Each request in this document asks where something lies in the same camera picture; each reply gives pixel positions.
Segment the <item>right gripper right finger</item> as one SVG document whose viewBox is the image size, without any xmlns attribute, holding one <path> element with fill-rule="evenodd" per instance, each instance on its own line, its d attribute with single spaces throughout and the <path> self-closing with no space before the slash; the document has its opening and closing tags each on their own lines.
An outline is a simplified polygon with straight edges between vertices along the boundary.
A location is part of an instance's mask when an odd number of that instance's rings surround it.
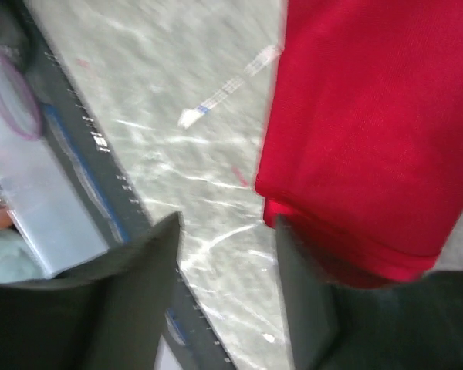
<svg viewBox="0 0 463 370">
<path fill-rule="evenodd" d="M 277 266 L 297 369 L 463 369 L 463 271 L 373 290 L 326 282 L 275 223 Z"/>
</svg>

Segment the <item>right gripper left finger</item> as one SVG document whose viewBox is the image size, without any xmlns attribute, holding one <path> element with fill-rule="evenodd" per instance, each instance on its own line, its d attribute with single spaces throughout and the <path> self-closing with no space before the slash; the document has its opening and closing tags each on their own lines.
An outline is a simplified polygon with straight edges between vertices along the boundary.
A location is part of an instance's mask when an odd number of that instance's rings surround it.
<svg viewBox="0 0 463 370">
<path fill-rule="evenodd" d="M 51 280 L 0 284 L 0 369 L 151 369 L 181 216 Z"/>
</svg>

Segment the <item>red cloth napkin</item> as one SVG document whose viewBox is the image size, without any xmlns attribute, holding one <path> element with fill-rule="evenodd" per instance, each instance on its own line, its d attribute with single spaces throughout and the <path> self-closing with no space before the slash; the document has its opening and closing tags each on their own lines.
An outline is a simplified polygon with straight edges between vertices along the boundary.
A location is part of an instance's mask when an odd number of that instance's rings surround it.
<svg viewBox="0 0 463 370">
<path fill-rule="evenodd" d="M 289 1 L 255 190 L 332 281 L 417 280 L 463 211 L 463 1 Z"/>
</svg>

